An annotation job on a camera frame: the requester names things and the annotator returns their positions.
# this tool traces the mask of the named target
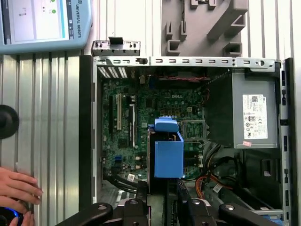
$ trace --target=screw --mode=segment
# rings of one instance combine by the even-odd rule
[[[99,205],[99,207],[98,207],[99,210],[105,210],[106,208],[107,208],[107,207],[104,206],[104,205]]]
[[[196,205],[199,205],[199,204],[200,204],[200,202],[199,202],[198,200],[195,200],[195,199],[192,200],[192,203],[193,203],[193,204],[196,204]]]
[[[234,207],[231,206],[231,205],[226,205],[225,208],[228,209],[228,210],[234,210]]]
[[[132,200],[131,204],[135,205],[135,204],[138,204],[138,202],[136,200]]]

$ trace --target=green circuit board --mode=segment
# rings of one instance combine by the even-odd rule
[[[170,115],[179,124],[184,153],[191,161],[184,174],[196,176],[206,138],[203,95],[198,89],[152,89],[150,79],[145,78],[143,84],[132,80],[103,83],[104,168],[107,173],[114,168],[124,178],[133,174],[135,179],[145,180],[148,124]]]

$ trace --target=human hand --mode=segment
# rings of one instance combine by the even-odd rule
[[[40,204],[38,197],[43,192],[35,187],[36,183],[35,178],[0,167],[0,207],[24,214],[27,212],[26,207],[14,199]]]
[[[18,225],[18,218],[14,218],[9,226],[17,226],[17,225]],[[31,212],[27,212],[24,214],[24,219],[21,226],[34,226],[34,218]]]

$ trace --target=power supply label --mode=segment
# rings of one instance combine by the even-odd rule
[[[243,95],[244,138],[267,139],[267,99],[263,95]]]

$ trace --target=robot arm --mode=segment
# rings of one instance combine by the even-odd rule
[[[220,206],[217,217],[211,214],[209,202],[190,198],[185,184],[177,186],[180,226],[276,226],[277,224],[236,204]],[[151,208],[147,206],[146,182],[139,182],[136,198],[120,201],[113,210],[107,203],[96,203],[56,226],[151,226]]]

